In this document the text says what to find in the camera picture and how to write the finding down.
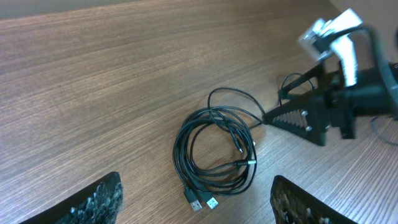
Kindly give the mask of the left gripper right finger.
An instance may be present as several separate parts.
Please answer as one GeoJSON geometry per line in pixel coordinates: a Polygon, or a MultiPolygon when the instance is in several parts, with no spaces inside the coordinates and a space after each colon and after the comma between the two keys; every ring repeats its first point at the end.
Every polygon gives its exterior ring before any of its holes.
{"type": "Polygon", "coordinates": [[[270,203],[276,224],[356,224],[282,175],[274,177],[270,203]]]}

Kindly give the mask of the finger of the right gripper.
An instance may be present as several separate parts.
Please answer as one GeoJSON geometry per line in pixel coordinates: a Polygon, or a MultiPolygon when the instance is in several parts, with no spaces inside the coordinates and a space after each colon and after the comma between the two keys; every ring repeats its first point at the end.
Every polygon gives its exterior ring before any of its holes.
{"type": "Polygon", "coordinates": [[[324,98],[306,93],[263,116],[265,124],[283,129],[319,146],[326,145],[324,98]]]}
{"type": "Polygon", "coordinates": [[[301,84],[305,82],[309,82],[312,86],[312,90],[315,90],[315,86],[313,83],[310,81],[311,78],[314,77],[320,77],[321,75],[324,74],[325,71],[325,66],[324,64],[320,63],[313,68],[311,68],[309,71],[307,71],[304,74],[301,73],[291,73],[290,75],[287,76],[287,78],[282,82],[282,86],[280,90],[278,91],[278,96],[280,100],[293,100],[297,95],[291,95],[289,92],[293,90],[294,88],[300,86],[301,84]],[[286,81],[292,76],[292,75],[298,75],[298,78],[291,81],[289,84],[285,84],[286,81]]]}

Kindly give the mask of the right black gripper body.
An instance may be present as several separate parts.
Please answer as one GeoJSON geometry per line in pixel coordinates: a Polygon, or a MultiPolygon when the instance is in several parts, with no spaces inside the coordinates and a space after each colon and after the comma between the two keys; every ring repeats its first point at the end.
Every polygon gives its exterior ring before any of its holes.
{"type": "Polygon", "coordinates": [[[326,132],[338,128],[342,139],[356,137],[353,106],[345,89],[345,79],[340,72],[318,76],[318,87],[313,91],[308,112],[312,129],[308,140],[318,146],[326,145],[326,132]]]}

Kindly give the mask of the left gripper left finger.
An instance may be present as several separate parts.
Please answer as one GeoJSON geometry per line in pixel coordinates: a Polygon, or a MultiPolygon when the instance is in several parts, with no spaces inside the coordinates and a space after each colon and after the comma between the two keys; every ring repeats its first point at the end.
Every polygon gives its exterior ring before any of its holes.
{"type": "Polygon", "coordinates": [[[118,172],[110,172],[21,224],[115,224],[123,204],[118,172]]]}

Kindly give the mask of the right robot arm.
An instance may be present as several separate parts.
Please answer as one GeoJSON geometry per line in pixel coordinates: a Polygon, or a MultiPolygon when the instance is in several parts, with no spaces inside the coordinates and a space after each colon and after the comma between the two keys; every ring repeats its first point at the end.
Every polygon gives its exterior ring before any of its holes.
{"type": "Polygon", "coordinates": [[[320,41],[328,45],[358,31],[369,36],[373,68],[359,71],[356,84],[346,86],[341,68],[328,73],[320,62],[279,90],[279,98],[286,103],[265,113],[264,124],[325,146],[331,127],[339,128],[343,139],[354,139],[358,116],[397,116],[397,66],[384,58],[372,27],[357,26],[321,37],[320,41]]]}

